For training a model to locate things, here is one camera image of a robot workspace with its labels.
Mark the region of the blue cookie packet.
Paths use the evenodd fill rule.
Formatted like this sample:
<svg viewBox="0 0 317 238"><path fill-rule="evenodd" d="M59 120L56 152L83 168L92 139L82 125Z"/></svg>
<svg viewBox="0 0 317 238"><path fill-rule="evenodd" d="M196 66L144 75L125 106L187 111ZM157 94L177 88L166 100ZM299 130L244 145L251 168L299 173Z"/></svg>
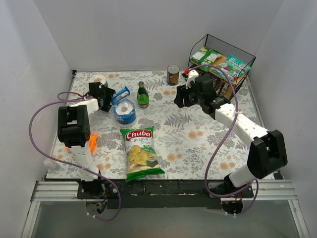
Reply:
<svg viewBox="0 0 317 238"><path fill-rule="evenodd" d="M120 100L122 100L130 94L130 90L125 86L122 90L118 91L113 95L111 104L114 106L116 103L118 103Z"/></svg>

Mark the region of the purple M&M bag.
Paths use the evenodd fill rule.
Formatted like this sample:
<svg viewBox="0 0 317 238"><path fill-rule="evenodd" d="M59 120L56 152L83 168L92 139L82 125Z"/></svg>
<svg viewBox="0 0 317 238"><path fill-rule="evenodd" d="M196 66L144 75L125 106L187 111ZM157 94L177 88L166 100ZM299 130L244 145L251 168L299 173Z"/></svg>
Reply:
<svg viewBox="0 0 317 238"><path fill-rule="evenodd" d="M213 87L217 94L223 95L226 92L228 86L228 83L223 82L219 78L213 77Z"/></svg>

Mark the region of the green glass bottle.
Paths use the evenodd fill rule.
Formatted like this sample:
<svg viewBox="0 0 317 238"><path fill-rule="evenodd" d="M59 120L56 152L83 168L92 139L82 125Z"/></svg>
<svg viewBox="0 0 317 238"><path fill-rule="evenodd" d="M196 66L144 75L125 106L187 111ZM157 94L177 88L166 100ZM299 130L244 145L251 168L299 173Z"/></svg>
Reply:
<svg viewBox="0 0 317 238"><path fill-rule="evenodd" d="M143 81L138 83L137 102L140 108L147 108L149 106L149 95L144 87Z"/></svg>

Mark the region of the green candy bag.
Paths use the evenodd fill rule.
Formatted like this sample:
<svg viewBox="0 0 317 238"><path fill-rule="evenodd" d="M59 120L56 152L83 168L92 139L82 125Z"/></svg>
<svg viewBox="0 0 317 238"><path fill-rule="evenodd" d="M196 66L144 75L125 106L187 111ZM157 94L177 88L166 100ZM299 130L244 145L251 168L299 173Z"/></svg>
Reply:
<svg viewBox="0 0 317 238"><path fill-rule="evenodd" d="M220 57L222 57L222 54L218 51L203 46L192 56L190 56L190 61L194 63L194 65L191 66L191 68L193 68L196 65L213 64Z"/></svg>

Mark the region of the teal Fox's candy bag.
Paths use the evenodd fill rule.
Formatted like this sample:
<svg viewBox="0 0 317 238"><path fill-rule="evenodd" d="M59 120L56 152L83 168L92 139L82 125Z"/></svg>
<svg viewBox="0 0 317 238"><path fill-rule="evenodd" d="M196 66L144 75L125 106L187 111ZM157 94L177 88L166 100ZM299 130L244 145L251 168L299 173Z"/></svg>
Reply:
<svg viewBox="0 0 317 238"><path fill-rule="evenodd" d="M229 55L225 61L221 62L216 67L217 69L213 68L212 71L218 76L226 79L222 71L225 72L232 83L251 69L248 64L233 55Z"/></svg>

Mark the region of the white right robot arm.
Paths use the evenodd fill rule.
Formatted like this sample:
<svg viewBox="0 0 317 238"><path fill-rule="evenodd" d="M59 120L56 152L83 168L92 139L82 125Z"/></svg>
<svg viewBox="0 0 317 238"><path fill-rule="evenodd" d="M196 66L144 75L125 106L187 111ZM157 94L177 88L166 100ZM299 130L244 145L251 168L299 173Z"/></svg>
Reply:
<svg viewBox="0 0 317 238"><path fill-rule="evenodd" d="M179 108L199 105L205 114L228 127L225 138L234 132L248 146L246 164L228 174L222 184L207 190L213 197L236 195L256 179L263 179L287 165L283 134L257 125L239 112L237 103L231 104L217 96L208 75L190 71L186 84L177 87L174 103Z"/></svg>

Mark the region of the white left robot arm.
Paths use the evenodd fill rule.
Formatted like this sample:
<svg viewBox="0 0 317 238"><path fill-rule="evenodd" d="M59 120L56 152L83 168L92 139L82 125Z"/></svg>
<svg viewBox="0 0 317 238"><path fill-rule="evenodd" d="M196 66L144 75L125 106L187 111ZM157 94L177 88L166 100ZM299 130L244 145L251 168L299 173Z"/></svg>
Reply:
<svg viewBox="0 0 317 238"><path fill-rule="evenodd" d="M89 147L91 139L89 115L100 110L108 112L114 94L115 90L108 88L107 82L90 82L89 91L85 94L86 97L90 96L90 99L58 109L58 139L75 156L78 165L94 172L92 174L83 170L80 176L83 191L94 198L102 197L105 188L97 176L100 170L93 162Z"/></svg>

